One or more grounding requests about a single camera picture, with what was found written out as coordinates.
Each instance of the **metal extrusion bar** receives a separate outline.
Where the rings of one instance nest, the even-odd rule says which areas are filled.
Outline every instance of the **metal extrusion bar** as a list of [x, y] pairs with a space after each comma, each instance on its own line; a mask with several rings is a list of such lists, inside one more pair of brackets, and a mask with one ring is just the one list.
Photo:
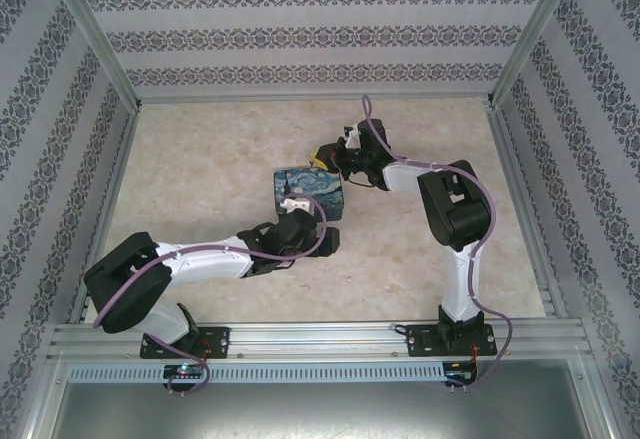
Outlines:
[[[502, 347], [507, 327], [488, 321]], [[506, 360], [577, 359], [592, 357], [582, 321], [579, 319], [515, 319], [514, 337]], [[304, 363], [376, 361], [457, 361], [468, 357], [410, 358], [405, 337], [394, 332], [397, 324], [435, 324], [435, 321], [362, 323], [224, 324], [231, 328], [227, 363]], [[59, 325], [47, 354], [47, 362], [73, 364], [163, 363], [180, 359], [140, 359], [142, 334], [108, 335], [90, 325]], [[479, 360], [491, 361], [492, 357]]]

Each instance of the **marble floor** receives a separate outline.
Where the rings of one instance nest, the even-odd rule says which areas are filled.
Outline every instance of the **marble floor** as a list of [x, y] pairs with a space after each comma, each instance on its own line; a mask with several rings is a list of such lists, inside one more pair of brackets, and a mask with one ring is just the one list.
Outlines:
[[[480, 298], [514, 317], [544, 316], [482, 102], [374, 100], [373, 107], [399, 154], [471, 162], [498, 210]], [[106, 250], [136, 231], [184, 244], [275, 220], [273, 172], [307, 165], [319, 145], [361, 119], [360, 101], [144, 105]], [[333, 256], [248, 279], [185, 285], [165, 297], [184, 303], [199, 322], [435, 319], [443, 249], [420, 198], [348, 183], [344, 196], [336, 223], [341, 247]]]

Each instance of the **small box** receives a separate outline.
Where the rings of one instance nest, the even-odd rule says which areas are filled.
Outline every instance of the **small box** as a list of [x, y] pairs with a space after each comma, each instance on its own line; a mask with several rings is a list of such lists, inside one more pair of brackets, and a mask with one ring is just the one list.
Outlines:
[[[340, 174], [330, 174], [317, 167], [300, 167], [276, 171], [273, 175], [276, 214], [282, 216], [286, 211], [280, 207], [282, 198], [290, 192], [310, 194], [320, 203], [327, 221], [342, 219], [344, 196], [342, 195], [342, 179]], [[320, 221], [320, 214], [314, 214]]]

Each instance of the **ventilation slots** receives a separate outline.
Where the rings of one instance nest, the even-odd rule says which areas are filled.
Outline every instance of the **ventilation slots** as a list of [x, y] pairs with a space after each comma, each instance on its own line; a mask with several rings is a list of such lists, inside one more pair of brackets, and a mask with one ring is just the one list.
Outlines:
[[[327, 383], [327, 382], [413, 382], [441, 381], [441, 362], [409, 364], [209, 364], [211, 382], [234, 383]], [[75, 366], [73, 383], [151, 383], [162, 378], [162, 365]], [[176, 379], [199, 382], [200, 379]]]

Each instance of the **damask striped wall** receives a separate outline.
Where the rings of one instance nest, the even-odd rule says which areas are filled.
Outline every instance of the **damask striped wall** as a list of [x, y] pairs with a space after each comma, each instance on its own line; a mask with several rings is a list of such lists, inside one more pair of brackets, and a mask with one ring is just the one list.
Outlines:
[[502, 105], [623, 437], [640, 437], [639, 25], [638, 0], [561, 0]]
[[130, 111], [62, 0], [0, 0], [0, 438], [90, 254]]
[[488, 93], [538, 0], [88, 0], [142, 99]]

